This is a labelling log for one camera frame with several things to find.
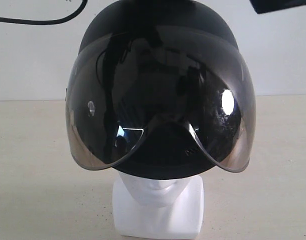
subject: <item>mannequin nose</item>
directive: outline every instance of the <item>mannequin nose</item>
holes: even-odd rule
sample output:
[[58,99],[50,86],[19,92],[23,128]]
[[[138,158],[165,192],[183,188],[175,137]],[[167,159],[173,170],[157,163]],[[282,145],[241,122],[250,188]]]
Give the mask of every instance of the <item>mannequin nose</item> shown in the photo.
[[166,189],[170,186],[172,186],[177,180],[171,179],[171,180],[151,180],[148,183],[148,186],[152,190],[161,190]]

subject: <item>white wall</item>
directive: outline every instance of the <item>white wall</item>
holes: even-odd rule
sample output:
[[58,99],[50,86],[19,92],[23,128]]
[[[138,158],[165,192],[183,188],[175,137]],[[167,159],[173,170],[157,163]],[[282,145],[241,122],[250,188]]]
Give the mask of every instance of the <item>white wall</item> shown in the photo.
[[[70,22],[0,23],[0,100],[64,99],[80,41],[95,15],[114,0],[89,0]],[[232,28],[257,95],[306,94],[306,6],[257,15],[249,0],[200,0]],[[0,17],[50,20],[81,0],[0,0]]]

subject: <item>tabletop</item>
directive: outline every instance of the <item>tabletop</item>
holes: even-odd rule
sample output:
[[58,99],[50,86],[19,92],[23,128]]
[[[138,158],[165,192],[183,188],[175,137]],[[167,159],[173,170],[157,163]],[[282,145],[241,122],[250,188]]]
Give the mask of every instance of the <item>tabletop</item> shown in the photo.
[[[197,240],[306,240],[306,95],[256,98],[248,168],[201,174]],[[0,101],[0,240],[139,240],[116,233],[117,171],[72,159],[64,101]]]

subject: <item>mannequin head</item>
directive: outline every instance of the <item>mannequin head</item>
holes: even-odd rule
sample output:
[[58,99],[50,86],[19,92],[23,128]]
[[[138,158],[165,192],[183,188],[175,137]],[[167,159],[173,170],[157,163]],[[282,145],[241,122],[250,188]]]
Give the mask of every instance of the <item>mannequin head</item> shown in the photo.
[[191,177],[153,180],[119,171],[128,192],[140,205],[162,208],[172,205],[189,184]]

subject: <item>motorcycle helmet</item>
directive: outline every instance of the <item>motorcycle helmet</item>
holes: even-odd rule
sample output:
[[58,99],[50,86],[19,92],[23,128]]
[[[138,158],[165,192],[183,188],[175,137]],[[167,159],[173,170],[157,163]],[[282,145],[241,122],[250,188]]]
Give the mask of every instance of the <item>motorcycle helmet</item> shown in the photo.
[[226,22],[193,0],[119,0],[91,22],[66,94],[72,157],[169,180],[250,161],[251,76]]

